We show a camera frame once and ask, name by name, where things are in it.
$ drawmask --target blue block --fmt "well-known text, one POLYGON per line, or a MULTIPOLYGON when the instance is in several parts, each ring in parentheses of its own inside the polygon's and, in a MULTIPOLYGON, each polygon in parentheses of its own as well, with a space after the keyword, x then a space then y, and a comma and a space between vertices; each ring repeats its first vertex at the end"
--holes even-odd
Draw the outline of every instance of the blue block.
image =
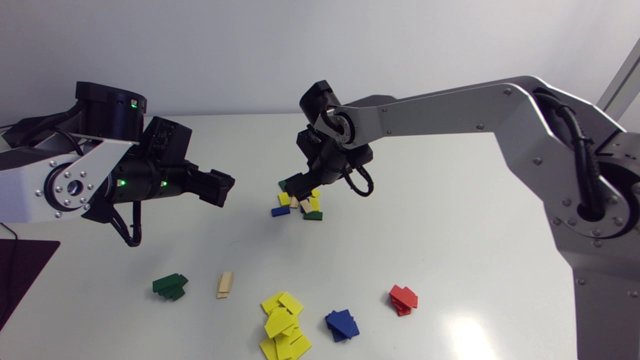
POLYGON ((291 209, 288 206, 282 206, 281 208, 271 209, 272 217, 279 217, 280 215, 291 214, 291 209))

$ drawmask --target white wall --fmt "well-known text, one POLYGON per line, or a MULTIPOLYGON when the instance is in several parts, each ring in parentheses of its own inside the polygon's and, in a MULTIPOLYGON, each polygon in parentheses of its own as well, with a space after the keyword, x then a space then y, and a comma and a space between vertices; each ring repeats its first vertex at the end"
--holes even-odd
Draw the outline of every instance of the white wall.
POLYGON ((640 36, 640 1, 0 1, 0 124, 62 111, 75 82, 151 115, 299 112, 521 74, 596 102, 640 36))

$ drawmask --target pile of blue blocks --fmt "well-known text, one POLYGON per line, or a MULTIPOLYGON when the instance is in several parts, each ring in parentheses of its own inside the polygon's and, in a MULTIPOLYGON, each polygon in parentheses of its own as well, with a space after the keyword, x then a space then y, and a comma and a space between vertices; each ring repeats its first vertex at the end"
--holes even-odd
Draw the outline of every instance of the pile of blue blocks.
POLYGON ((349 314, 349 310, 332 311, 324 317, 324 320, 326 321, 326 326, 331 330, 333 340, 336 343, 360 335, 358 324, 353 320, 353 316, 349 314))

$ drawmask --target stack of blocks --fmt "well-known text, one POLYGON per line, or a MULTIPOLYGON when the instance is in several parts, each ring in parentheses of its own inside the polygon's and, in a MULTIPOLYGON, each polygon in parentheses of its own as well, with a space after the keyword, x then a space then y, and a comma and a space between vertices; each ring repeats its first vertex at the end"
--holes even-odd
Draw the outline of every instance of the stack of blocks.
POLYGON ((414 294, 414 292, 406 286, 403 289, 398 285, 394 285, 389 292, 389 296, 391 297, 391 303, 396 308, 398 316, 409 315, 411 308, 418 308, 418 295, 414 294))
POLYGON ((279 292, 265 300, 262 309, 269 316, 264 330, 267 338, 260 343, 267 360, 297 360, 311 348, 300 331, 298 314, 304 309, 290 293, 279 292))
POLYGON ((182 274, 172 274, 153 282, 153 291, 165 299, 178 300, 184 295, 182 287, 189 280, 182 274))
POLYGON ((353 320, 353 316, 349 314, 349 310, 332 311, 324 317, 324 320, 326 321, 326 326, 331 330, 333 340, 336 343, 360 335, 358 324, 353 320))
MULTIPOLYGON (((280 188, 284 191, 285 181, 278 183, 280 188)), ((278 194, 278 201, 280 201, 280 207, 271 209, 272 217, 279 217, 280 215, 286 215, 291 213, 291 209, 297 209, 300 207, 300 212, 304 213, 305 220, 322 220, 322 211, 320 211, 320 202, 318 197, 321 192, 316 189, 311 191, 311 197, 298 201, 295 196, 289 197, 287 192, 278 194)))

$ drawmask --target yellow block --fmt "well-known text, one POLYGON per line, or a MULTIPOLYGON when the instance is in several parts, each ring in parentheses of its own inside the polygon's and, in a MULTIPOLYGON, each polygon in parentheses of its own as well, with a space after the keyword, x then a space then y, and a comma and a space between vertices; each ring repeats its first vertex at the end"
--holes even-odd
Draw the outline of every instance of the yellow block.
POLYGON ((302 330, 300 330, 300 328, 297 327, 297 328, 293 329, 293 331, 291 332, 291 335, 289 336, 289 341, 291 341, 291 343, 293 343, 298 338, 300 338, 300 336, 302 336, 302 330))
POLYGON ((302 356, 307 350, 311 348, 311 341, 307 339, 306 336, 300 336, 300 338, 291 344, 291 354, 293 355, 293 359, 297 360, 302 356))
POLYGON ((272 297, 262 302, 262 309, 265 313, 268 313, 276 307, 280 306, 278 299, 282 296, 282 294, 284 294, 284 292, 280 291, 276 295, 273 295, 272 297))
POLYGON ((266 356, 267 360, 278 360, 278 355, 276 352, 276 342, 273 339, 266 338, 262 340, 260 343, 260 348, 266 356))
POLYGON ((309 199, 309 204, 311 204, 311 208, 313 208, 314 211, 320 211, 320 201, 318 201, 317 197, 309 199))
POLYGON ((291 198, 288 193, 281 193, 278 195, 278 200, 280 200, 280 206, 289 206, 291 203, 291 198))
POLYGON ((267 336, 273 339, 292 326, 294 322, 296 322, 295 316, 291 314, 271 315, 267 324, 264 325, 264 330, 267 332, 267 336))
POLYGON ((300 202, 300 206, 302 206, 302 210, 305 211, 305 214, 314 212, 314 209, 311 207, 309 200, 304 199, 300 202))
POLYGON ((295 196, 291 197, 291 203, 289 204, 289 207, 292 209, 297 209, 298 205, 300 205, 300 202, 298 202, 298 200, 296 199, 295 196))
POLYGON ((305 307, 300 304, 289 292, 282 294, 278 301, 284 305, 293 315, 300 314, 305 307))
POLYGON ((278 360, 290 359, 293 355, 291 354, 291 342, 289 341, 289 337, 286 335, 278 335, 275 340, 278 360))

